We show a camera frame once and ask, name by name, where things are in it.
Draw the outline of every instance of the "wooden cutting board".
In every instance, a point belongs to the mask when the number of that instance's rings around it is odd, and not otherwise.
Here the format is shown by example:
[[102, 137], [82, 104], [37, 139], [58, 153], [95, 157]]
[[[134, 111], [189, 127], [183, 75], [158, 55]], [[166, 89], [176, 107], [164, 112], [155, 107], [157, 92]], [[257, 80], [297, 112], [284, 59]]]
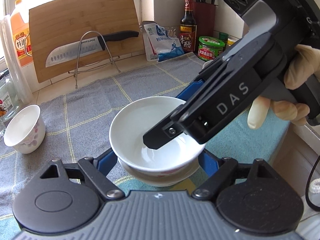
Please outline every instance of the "wooden cutting board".
[[[86, 32], [102, 35], [140, 31], [133, 0], [54, 0], [29, 11], [30, 42], [38, 82], [76, 68], [77, 60], [45, 67], [52, 50], [79, 41]], [[84, 39], [97, 36], [89, 33]], [[142, 34], [137, 38], [107, 42], [113, 57], [144, 50]], [[81, 57], [79, 66], [110, 58], [107, 50]]]

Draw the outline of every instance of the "finger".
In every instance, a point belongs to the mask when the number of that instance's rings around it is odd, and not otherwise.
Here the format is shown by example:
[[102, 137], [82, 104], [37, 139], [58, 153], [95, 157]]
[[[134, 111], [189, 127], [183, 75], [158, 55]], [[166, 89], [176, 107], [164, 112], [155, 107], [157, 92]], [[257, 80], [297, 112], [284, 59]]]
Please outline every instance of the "finger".
[[296, 126], [304, 126], [305, 124], [307, 124], [307, 119], [305, 117], [302, 117], [299, 120], [291, 121], [291, 122]]
[[297, 117], [294, 120], [292, 120], [292, 122], [299, 121], [300, 119], [306, 117], [310, 113], [309, 106], [305, 104], [296, 104], [296, 108], [298, 111]]
[[294, 120], [297, 117], [298, 110], [296, 106], [287, 101], [272, 101], [271, 109], [275, 115], [285, 121]]
[[270, 107], [270, 99], [258, 96], [253, 102], [248, 114], [248, 126], [250, 129], [258, 129], [267, 117]]
[[291, 90], [300, 87], [312, 74], [320, 80], [320, 50], [301, 44], [295, 49], [298, 54], [284, 75], [284, 84]]

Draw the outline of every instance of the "green lid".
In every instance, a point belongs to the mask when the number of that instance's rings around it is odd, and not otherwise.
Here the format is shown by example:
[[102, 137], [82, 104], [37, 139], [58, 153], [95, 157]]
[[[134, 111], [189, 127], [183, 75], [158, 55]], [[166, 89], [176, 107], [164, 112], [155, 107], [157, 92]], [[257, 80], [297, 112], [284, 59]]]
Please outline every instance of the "green lid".
[[228, 33], [219, 33], [219, 39], [223, 40], [223, 41], [227, 41], [229, 38], [229, 34]]
[[199, 37], [199, 42], [208, 46], [221, 47], [221, 48], [226, 45], [223, 41], [216, 39], [214, 37], [209, 37], [209, 36]]

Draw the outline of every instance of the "yellow lid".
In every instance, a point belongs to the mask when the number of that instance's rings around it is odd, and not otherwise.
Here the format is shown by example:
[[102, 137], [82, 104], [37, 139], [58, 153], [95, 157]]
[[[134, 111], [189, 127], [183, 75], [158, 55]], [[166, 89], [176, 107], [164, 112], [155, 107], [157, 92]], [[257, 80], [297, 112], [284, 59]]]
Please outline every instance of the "yellow lid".
[[19, 3], [22, 3], [22, 0], [16, 0], [16, 1], [14, 2], [14, 5], [17, 5], [17, 4], [19, 4]]
[[231, 45], [233, 45], [235, 42], [236, 42], [235, 40], [229, 38], [227, 44], [231, 46]]

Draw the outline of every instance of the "salt bag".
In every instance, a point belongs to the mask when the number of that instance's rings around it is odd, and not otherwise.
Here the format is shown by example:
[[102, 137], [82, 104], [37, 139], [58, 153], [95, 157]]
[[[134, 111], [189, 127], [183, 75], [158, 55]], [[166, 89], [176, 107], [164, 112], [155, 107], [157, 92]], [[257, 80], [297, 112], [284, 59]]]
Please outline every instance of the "salt bag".
[[184, 54], [180, 41], [168, 35], [168, 31], [156, 23], [144, 25], [151, 45], [158, 54], [158, 62]]

